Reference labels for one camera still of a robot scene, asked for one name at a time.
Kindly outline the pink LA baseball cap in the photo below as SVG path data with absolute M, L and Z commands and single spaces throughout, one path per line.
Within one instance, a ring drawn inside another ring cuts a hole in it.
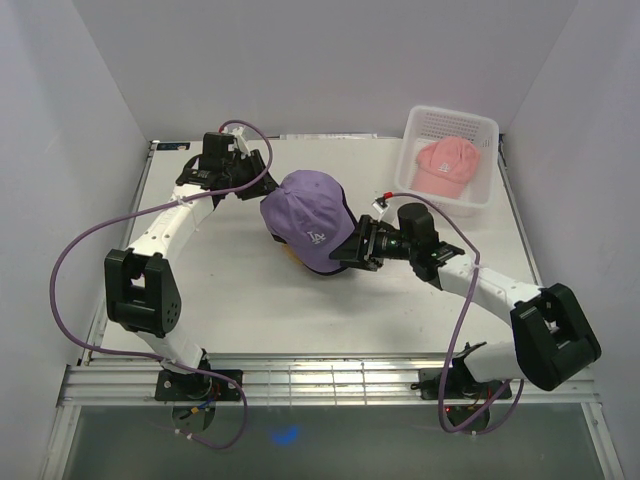
M 480 160 L 480 150 L 469 140 L 445 137 L 417 153 L 411 189 L 457 199 L 474 178 Z

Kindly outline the tan baseball cap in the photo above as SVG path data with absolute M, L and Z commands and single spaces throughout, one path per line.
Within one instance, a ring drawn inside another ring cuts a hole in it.
M 280 245 L 282 252 L 285 254 L 285 256 L 291 260 L 292 262 L 294 262 L 297 265 L 301 265 L 304 266 L 304 262 L 298 257 L 298 255 L 291 249 L 291 247 L 287 244 L 281 244 Z

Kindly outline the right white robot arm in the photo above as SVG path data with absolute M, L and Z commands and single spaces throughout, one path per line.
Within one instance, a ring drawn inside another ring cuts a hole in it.
M 367 271 L 387 259 L 405 260 L 421 281 L 463 297 L 510 327 L 511 341 L 468 345 L 449 360 L 445 384 L 458 394 L 474 397 L 489 382 L 506 380 L 527 380 L 552 391 L 601 357 L 600 343 L 569 287 L 527 284 L 480 266 L 440 239 L 423 204 L 405 204 L 397 217 L 393 227 L 362 216 L 330 257 Z

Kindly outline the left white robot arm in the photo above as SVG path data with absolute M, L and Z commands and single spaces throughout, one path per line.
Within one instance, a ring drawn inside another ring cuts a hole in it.
M 250 200 L 275 190 L 268 172 L 273 157 L 248 147 L 248 127 L 235 121 L 206 133 L 201 153 L 176 178 L 168 207 L 157 209 L 135 241 L 104 261 L 108 318 L 142 339 L 194 400 L 210 392 L 212 376 L 203 365 L 205 350 L 179 323 L 182 301 L 171 263 L 227 194 Z

